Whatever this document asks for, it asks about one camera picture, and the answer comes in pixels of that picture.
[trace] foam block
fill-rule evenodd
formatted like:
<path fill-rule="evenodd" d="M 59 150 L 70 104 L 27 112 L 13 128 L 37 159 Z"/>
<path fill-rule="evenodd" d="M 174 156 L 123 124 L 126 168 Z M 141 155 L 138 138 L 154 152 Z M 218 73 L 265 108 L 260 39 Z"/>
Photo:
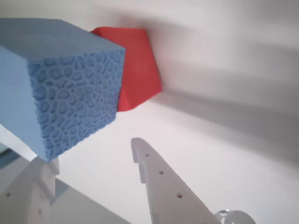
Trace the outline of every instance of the foam block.
<path fill-rule="evenodd" d="M 61 20 L 0 19 L 0 123 L 50 161 L 115 119 L 125 49 Z"/>
<path fill-rule="evenodd" d="M 126 48 L 118 111 L 127 111 L 162 91 L 159 71 L 144 29 L 99 27 L 92 33 Z"/>

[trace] blue sponge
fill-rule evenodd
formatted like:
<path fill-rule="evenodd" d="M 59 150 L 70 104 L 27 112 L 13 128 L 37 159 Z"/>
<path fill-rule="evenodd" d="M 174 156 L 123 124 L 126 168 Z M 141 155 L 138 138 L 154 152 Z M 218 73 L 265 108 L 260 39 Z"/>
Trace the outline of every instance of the blue sponge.
<path fill-rule="evenodd" d="M 0 19 L 0 123 L 46 161 L 115 119 L 125 49 L 61 20 Z"/>

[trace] red block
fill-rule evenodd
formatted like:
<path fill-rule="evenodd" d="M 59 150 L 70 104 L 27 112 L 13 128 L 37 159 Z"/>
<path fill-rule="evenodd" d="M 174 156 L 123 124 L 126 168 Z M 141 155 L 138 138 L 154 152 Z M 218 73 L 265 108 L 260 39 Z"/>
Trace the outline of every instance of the red block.
<path fill-rule="evenodd" d="M 162 91 L 147 33 L 143 29 L 99 27 L 93 34 L 126 48 L 118 111 L 128 111 Z"/>

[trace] white background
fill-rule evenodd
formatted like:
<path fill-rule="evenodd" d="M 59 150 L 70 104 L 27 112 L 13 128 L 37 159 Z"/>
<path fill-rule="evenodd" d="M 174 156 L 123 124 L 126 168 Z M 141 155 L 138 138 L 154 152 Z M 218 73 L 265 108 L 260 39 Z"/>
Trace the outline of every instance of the white background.
<path fill-rule="evenodd" d="M 298 10 L 291 0 L 0 0 L 0 17 L 149 30 L 165 92 L 60 157 L 61 180 L 133 224 L 151 222 L 133 137 L 150 143 L 211 212 L 299 222 Z M 1 131 L 1 141 L 34 156 Z"/>

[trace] hole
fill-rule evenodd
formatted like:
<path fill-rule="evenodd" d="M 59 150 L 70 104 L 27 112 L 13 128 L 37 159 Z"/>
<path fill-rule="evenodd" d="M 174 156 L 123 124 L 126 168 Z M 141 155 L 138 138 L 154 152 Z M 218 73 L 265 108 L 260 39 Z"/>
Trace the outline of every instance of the hole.
<path fill-rule="evenodd" d="M 11 193 L 10 193 L 10 192 L 7 192 L 7 193 L 5 194 L 5 197 L 9 197 L 9 196 L 11 196 Z"/>

